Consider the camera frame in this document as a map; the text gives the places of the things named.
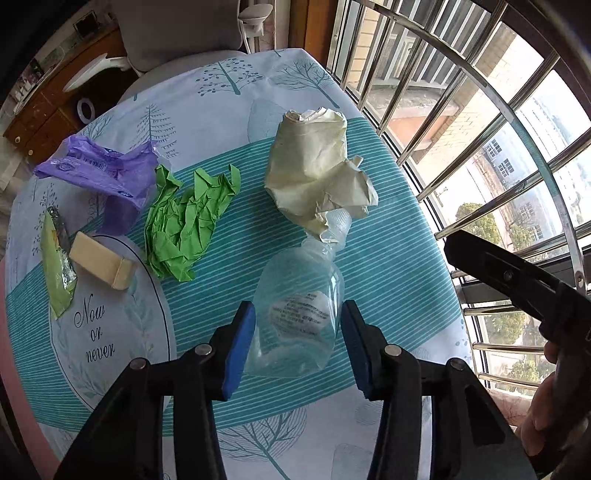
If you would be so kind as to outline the person's right hand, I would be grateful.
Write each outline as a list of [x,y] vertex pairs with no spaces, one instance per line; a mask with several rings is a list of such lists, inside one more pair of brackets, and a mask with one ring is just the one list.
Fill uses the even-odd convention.
[[520,438],[525,452],[530,456],[538,455],[546,442],[546,430],[555,420],[555,399],[553,393],[555,369],[538,387],[525,419],[517,427],[516,435]]

